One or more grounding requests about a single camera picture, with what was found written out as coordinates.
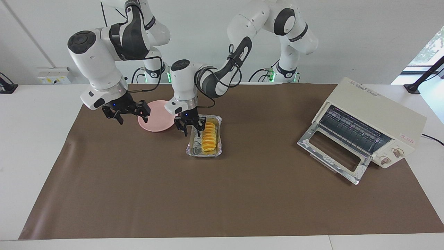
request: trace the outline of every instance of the aluminum foil tray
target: aluminum foil tray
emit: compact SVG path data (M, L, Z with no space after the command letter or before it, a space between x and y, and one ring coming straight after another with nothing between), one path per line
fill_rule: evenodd
M206 158L218 157L222 154L222 142L221 142L221 135L220 135L222 117L213 116L213 115L200 115L200 117L206 117L207 122L212 122L216 125L216 138L217 138L216 149L210 153L203 152L202 151L202 134L199 137L197 134L196 128L193 127L191 130L191 135L190 135L190 143L188 144L188 147L186 148L186 153L189 156L193 156L193 157L206 157Z

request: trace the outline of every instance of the white table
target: white table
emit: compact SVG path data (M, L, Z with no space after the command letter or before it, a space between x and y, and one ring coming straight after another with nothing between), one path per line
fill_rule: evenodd
M403 86L368 87L426 116L424 133L444 138L444 125L421 96L408 94ZM15 241L62 149L85 88L22 85L13 95L0 95L0 249L444 249L444 234ZM407 161L444 221L444 147L423 138Z

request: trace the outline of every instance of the black stand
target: black stand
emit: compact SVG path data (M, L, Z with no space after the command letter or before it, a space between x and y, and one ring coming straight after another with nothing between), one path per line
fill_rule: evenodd
M0 77L0 94L12 94L17 89L17 84L9 84Z
M422 75L414 84L405 84L404 87L405 89L410 93L410 94L421 94L421 92L419 92L418 88L419 86L425 81L427 80L427 78L429 78L437 69L439 69L442 65L444 64L444 56L441 57L441 59L439 59L437 61L437 63L435 63L435 65L433 65L426 73L424 73L424 75Z

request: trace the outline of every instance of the brown table mat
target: brown table mat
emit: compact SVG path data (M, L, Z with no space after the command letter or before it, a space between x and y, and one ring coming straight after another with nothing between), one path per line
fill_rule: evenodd
M355 186L297 145L335 87L231 89L201 109L223 118L215 159L187 156L175 128L150 133L132 115L120 126L83 107L20 239L444 232L406 161L373 164Z

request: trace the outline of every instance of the oven knob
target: oven knob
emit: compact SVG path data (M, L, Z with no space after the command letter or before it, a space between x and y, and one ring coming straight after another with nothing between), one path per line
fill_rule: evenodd
M404 151L402 151L401 149L394 149L393 154L396 158L400 158L404 155Z
M387 157L381 157L381 165L385 165L390 163L390 159L388 159Z

